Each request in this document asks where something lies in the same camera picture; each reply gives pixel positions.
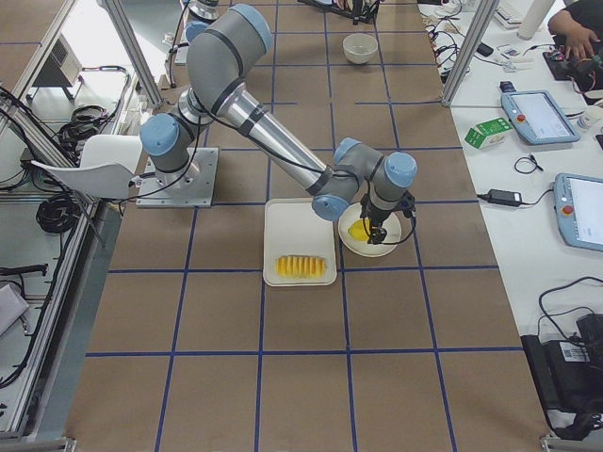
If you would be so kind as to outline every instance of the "yellow food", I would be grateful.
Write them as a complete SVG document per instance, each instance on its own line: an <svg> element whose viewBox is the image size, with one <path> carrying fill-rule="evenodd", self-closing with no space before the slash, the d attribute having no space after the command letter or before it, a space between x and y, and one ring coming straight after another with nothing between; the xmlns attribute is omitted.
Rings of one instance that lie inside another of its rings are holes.
<svg viewBox="0 0 603 452"><path fill-rule="evenodd" d="M276 273L282 278L320 278L326 269L324 258L317 256L281 256L276 260Z"/></svg>
<svg viewBox="0 0 603 452"><path fill-rule="evenodd" d="M349 228L348 228L348 234L351 236L351 238L354 238L360 242L366 242L368 241L368 228L370 228L369 226L369 220L368 218L364 218L364 222L365 224L362 224L363 220L359 219L357 221L355 221Z"/></svg>

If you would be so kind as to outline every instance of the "robotic arm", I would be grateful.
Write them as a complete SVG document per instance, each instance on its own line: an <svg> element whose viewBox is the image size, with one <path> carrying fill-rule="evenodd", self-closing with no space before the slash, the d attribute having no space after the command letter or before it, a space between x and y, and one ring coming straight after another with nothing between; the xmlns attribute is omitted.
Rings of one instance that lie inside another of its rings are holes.
<svg viewBox="0 0 603 452"><path fill-rule="evenodd" d="M369 219L368 242L382 243L383 222L391 212L401 210L410 217L415 209L407 190L416 175L415 160L407 153L384 156L345 138L335 151L334 168L325 165L246 89L245 75L271 44L262 15L243 4L228 9L192 40L187 52L190 89L170 113L150 118L140 132L155 176L166 190L186 190L187 181L201 170L189 164L187 146L212 121L220 121L257 144L313 196L312 207L321 218L337 220L367 181L362 218Z"/></svg>

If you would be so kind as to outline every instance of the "white bowl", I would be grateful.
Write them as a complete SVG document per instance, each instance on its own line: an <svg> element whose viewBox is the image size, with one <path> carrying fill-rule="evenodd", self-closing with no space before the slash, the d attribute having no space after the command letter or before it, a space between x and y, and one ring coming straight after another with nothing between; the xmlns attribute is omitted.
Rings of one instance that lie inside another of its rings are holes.
<svg viewBox="0 0 603 452"><path fill-rule="evenodd" d="M351 63L368 63L377 53L377 40L366 33L354 33L343 40L343 53Z"/></svg>

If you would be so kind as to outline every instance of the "round plate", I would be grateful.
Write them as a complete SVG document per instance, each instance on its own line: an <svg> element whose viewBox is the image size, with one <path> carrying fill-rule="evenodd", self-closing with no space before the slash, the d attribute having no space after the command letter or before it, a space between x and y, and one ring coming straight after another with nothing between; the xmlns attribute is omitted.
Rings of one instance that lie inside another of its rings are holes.
<svg viewBox="0 0 603 452"><path fill-rule="evenodd" d="M397 245L371 245L367 242L361 242L353 238L349 233L348 229L357 220L360 219L360 213L362 212L362 206L359 202L352 204L346 209L341 218L337 229L339 231L339 237L343 244L352 252L360 254L365 257L380 257L392 252ZM389 218L383 223L383 227L387 231L387 242L397 242L402 237L402 227L399 224L399 219L396 214L392 213Z"/></svg>

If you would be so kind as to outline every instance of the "hand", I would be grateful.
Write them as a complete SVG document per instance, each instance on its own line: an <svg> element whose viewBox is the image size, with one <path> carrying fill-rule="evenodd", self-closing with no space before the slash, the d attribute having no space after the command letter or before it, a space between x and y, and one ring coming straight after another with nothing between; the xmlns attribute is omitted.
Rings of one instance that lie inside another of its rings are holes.
<svg viewBox="0 0 603 452"><path fill-rule="evenodd" d="M565 57L569 58L572 54L578 60L592 57L595 51L591 41L599 42L599 38L593 30L582 25L573 27L565 36Z"/></svg>

